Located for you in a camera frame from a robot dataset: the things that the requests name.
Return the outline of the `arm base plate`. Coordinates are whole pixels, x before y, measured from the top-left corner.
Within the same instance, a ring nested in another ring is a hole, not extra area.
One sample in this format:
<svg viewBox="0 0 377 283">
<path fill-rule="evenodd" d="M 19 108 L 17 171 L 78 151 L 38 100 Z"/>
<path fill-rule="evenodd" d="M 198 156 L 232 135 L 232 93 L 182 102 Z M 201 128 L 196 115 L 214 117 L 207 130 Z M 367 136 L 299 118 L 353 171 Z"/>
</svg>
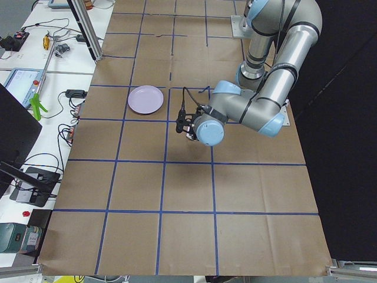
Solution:
<svg viewBox="0 0 377 283">
<path fill-rule="evenodd" d="M 284 116 L 283 126 L 290 126 L 290 120 L 288 115 L 289 99 L 287 98 L 280 109 L 280 113 Z"/>
<path fill-rule="evenodd" d="M 250 39 L 251 28 L 247 25 L 243 15 L 232 15 L 230 17 L 232 26 L 232 37 L 237 39 Z"/>
</svg>

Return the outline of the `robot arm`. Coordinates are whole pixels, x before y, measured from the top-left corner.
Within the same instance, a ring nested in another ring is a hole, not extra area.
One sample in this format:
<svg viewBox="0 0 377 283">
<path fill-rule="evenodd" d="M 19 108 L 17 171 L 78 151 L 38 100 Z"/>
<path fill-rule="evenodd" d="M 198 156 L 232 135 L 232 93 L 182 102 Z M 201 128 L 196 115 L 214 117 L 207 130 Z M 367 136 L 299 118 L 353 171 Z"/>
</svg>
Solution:
<svg viewBox="0 0 377 283">
<path fill-rule="evenodd" d="M 176 132 L 206 146 L 223 140 L 228 120 L 278 134 L 281 108 L 320 37 L 322 13 L 316 1 L 247 1 L 238 30 L 250 34 L 250 45 L 236 82 L 219 81 L 207 104 L 197 103 L 193 114 L 182 104 L 178 112 Z"/>
</svg>

